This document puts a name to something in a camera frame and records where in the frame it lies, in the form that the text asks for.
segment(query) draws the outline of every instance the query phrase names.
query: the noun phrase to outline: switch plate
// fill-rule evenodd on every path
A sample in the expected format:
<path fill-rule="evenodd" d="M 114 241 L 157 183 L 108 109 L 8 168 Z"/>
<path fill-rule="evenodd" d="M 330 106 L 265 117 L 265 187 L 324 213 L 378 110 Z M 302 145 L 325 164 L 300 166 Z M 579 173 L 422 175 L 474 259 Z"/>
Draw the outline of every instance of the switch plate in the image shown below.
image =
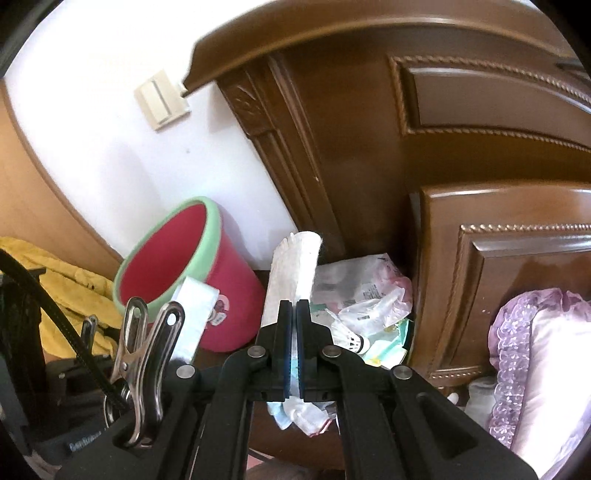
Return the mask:
<path fill-rule="evenodd" d="M 189 103 L 163 70 L 136 88 L 134 95 L 154 130 L 189 113 Z"/>

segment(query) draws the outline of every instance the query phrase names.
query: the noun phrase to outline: pink pillowcase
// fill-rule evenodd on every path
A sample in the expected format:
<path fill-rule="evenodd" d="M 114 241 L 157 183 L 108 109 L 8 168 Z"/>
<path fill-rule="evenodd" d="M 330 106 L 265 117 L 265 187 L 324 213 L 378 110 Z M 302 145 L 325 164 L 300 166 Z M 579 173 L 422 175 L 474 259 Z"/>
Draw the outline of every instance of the pink pillowcase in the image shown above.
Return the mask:
<path fill-rule="evenodd" d="M 591 423 L 591 307 L 557 288 L 508 302 L 489 331 L 498 373 L 489 431 L 552 478 Z"/>

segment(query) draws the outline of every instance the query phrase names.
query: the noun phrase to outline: yellow jacket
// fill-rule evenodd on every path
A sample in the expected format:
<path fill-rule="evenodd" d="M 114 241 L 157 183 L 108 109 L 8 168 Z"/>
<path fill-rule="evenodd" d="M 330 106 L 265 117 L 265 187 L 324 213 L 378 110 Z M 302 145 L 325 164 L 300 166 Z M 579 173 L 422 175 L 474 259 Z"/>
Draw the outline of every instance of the yellow jacket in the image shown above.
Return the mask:
<path fill-rule="evenodd" d="M 108 353 L 114 356 L 117 350 L 115 340 L 103 334 L 102 327 L 121 328 L 121 315 L 112 301 L 113 282 L 95 273 L 63 262 L 55 255 L 33 244 L 0 237 L 0 248 L 6 250 L 25 268 L 45 267 L 47 272 L 40 277 L 41 285 L 58 304 L 78 334 L 82 321 L 89 315 L 96 315 L 99 325 L 92 347 L 94 355 Z M 76 354 L 64 336 L 41 311 L 41 344 L 43 349 L 61 358 L 72 358 Z"/>

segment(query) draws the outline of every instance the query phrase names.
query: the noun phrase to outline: plastic bucket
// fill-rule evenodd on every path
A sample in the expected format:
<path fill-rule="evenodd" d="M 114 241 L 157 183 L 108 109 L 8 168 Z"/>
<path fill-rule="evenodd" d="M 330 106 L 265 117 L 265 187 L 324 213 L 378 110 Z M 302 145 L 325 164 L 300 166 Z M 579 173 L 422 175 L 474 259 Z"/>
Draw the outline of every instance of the plastic bucket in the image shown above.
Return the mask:
<path fill-rule="evenodd" d="M 223 231 L 216 203 L 205 197 L 180 205 L 139 242 L 117 272 L 113 301 L 123 313 L 131 297 L 141 297 L 153 321 L 185 277 L 220 291 L 200 346 L 229 352 L 256 335 L 265 291 Z"/>

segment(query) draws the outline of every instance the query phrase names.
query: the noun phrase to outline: green bucket rim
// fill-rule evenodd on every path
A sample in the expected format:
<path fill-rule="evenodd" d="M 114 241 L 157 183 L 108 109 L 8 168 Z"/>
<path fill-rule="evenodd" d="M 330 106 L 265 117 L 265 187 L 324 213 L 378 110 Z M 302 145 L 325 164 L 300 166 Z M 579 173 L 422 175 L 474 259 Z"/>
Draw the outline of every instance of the green bucket rim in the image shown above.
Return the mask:
<path fill-rule="evenodd" d="M 136 256 L 138 251 L 145 245 L 150 237 L 160 230 L 171 218 L 175 217 L 175 215 L 182 212 L 183 210 L 200 203 L 205 205 L 206 210 L 205 227 L 203 228 L 201 240 L 199 241 L 197 248 L 191 256 L 191 259 L 188 261 L 187 265 L 176 281 L 173 282 L 173 284 L 168 289 L 166 289 L 162 295 L 148 303 L 150 321 L 154 321 L 156 314 L 160 308 L 162 308 L 162 305 L 170 301 L 176 288 L 187 276 L 189 276 L 189 274 L 195 280 L 205 281 L 207 279 L 207 275 L 209 275 L 209 272 L 213 267 L 213 263 L 215 262 L 217 256 L 217 251 L 219 250 L 222 240 L 222 217 L 217 204 L 213 200 L 207 197 L 195 197 L 181 203 L 172 212 L 170 212 L 166 218 L 158 223 L 158 225 L 146 233 L 146 235 L 144 235 L 144 237 L 136 244 L 131 253 L 125 258 L 119 267 L 117 275 L 115 276 L 115 281 L 113 283 L 113 302 L 121 314 L 125 313 L 125 305 L 123 305 L 121 299 L 119 298 L 119 286 L 121 285 L 121 279 L 125 274 L 127 266 L 131 260 Z"/>

